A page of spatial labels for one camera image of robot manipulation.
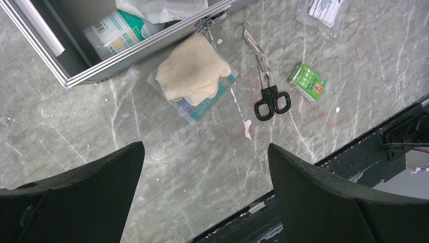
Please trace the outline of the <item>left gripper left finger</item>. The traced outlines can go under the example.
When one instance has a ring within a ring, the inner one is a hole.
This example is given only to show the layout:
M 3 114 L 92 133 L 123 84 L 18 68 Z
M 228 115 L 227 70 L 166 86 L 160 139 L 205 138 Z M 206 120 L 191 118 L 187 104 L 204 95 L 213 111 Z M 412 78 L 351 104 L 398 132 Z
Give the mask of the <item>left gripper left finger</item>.
M 120 242 L 145 148 L 133 142 L 64 173 L 1 190 L 1 242 Z

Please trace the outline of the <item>grey metal medicine case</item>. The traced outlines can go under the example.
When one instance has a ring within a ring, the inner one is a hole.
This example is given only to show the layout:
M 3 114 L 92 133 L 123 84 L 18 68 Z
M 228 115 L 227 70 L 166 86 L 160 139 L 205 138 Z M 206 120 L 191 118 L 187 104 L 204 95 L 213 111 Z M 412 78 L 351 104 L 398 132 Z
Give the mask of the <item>grey metal medicine case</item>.
M 100 83 L 247 1 L 1 1 L 45 65 L 68 89 Z

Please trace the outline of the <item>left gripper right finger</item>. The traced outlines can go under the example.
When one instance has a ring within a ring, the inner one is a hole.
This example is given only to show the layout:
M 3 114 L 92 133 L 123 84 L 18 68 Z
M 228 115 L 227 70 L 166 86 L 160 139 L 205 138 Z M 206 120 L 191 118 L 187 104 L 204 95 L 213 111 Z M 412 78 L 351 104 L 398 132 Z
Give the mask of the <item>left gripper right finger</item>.
M 276 144 L 268 162 L 286 242 L 428 242 L 428 200 L 353 183 Z

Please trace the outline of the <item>clear gauze pad packet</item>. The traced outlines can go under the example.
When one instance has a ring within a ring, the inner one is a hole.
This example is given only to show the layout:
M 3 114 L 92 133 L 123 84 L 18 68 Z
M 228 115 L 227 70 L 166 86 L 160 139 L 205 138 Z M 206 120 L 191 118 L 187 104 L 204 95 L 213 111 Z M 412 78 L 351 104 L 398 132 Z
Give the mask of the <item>clear gauze pad packet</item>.
M 184 20 L 208 8 L 206 0 L 116 0 L 115 4 L 119 10 L 153 24 Z

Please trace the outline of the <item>white bottle green label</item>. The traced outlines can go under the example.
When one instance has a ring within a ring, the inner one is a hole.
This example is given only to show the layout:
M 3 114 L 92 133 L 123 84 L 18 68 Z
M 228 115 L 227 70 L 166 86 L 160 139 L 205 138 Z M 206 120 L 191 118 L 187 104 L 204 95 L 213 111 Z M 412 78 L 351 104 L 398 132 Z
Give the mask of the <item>white bottle green label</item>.
M 106 60 L 161 32 L 164 24 L 116 10 L 83 30 L 101 60 Z

